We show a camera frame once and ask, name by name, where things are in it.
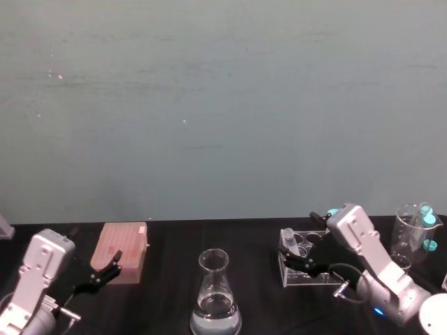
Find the glass beaker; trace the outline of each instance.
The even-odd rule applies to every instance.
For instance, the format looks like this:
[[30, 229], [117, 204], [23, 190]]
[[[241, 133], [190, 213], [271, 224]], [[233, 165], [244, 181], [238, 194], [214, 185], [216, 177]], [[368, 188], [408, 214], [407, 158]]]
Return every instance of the glass beaker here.
[[431, 248], [434, 231], [442, 221], [433, 213], [431, 206], [422, 204], [403, 204], [397, 209], [396, 222], [391, 241], [391, 258], [404, 271], [413, 264], [422, 262]]
[[203, 281], [191, 315], [195, 335], [236, 335], [242, 326], [239, 308], [226, 278], [228, 255], [221, 249], [203, 251], [198, 264]]

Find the blue cap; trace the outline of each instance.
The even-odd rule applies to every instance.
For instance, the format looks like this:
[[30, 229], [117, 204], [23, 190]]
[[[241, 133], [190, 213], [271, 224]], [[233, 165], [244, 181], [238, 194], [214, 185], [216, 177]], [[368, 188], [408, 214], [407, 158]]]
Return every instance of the blue cap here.
[[424, 241], [424, 250], [435, 251], [437, 247], [438, 243], [436, 243], [435, 241], [430, 241], [429, 239], [426, 239]]
[[328, 214], [334, 216], [338, 212], [338, 208], [332, 208], [328, 210]]
[[427, 214], [422, 221], [425, 227], [432, 227], [436, 223], [436, 216], [433, 214]]
[[425, 204], [420, 208], [420, 212], [423, 215], [433, 214], [433, 208], [431, 208], [428, 204]]

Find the black tabletop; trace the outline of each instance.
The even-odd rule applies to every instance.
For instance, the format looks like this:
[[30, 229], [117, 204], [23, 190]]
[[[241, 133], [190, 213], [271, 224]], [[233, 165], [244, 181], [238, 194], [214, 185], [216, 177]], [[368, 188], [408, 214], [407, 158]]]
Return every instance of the black tabletop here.
[[[372, 217], [381, 241], [390, 243], [394, 218]], [[12, 241], [0, 241], [0, 297], [14, 290], [18, 267], [31, 236], [44, 228], [74, 234], [75, 259], [89, 262], [102, 223], [21, 225]], [[317, 230], [308, 218], [217, 221], [151, 221], [150, 247], [140, 284], [107, 285], [94, 296], [80, 295], [68, 308], [82, 316], [69, 334], [188, 334], [191, 309], [201, 282], [198, 256], [222, 248], [230, 257], [228, 280], [242, 313], [245, 334], [422, 334], [417, 324], [399, 328], [373, 313], [332, 297], [334, 286], [282, 288], [272, 257], [281, 228]], [[440, 229], [436, 240], [447, 241]], [[439, 291], [447, 270], [447, 246], [439, 243], [410, 275], [430, 292]], [[60, 334], [67, 320], [58, 321]]]

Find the pink tip box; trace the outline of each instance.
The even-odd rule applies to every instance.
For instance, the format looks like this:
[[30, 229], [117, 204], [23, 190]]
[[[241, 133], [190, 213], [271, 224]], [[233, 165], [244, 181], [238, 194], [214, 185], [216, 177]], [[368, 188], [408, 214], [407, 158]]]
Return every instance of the pink tip box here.
[[90, 265], [104, 268], [118, 250], [123, 252], [118, 264], [121, 274], [109, 284], [138, 284], [147, 249], [146, 222], [107, 222], [96, 245]]

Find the gray-green wall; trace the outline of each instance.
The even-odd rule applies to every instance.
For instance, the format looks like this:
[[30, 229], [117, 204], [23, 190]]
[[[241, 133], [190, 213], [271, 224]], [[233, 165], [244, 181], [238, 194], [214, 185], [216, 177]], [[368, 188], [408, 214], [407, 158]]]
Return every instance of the gray-green wall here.
[[447, 3], [3, 0], [12, 223], [446, 205]]

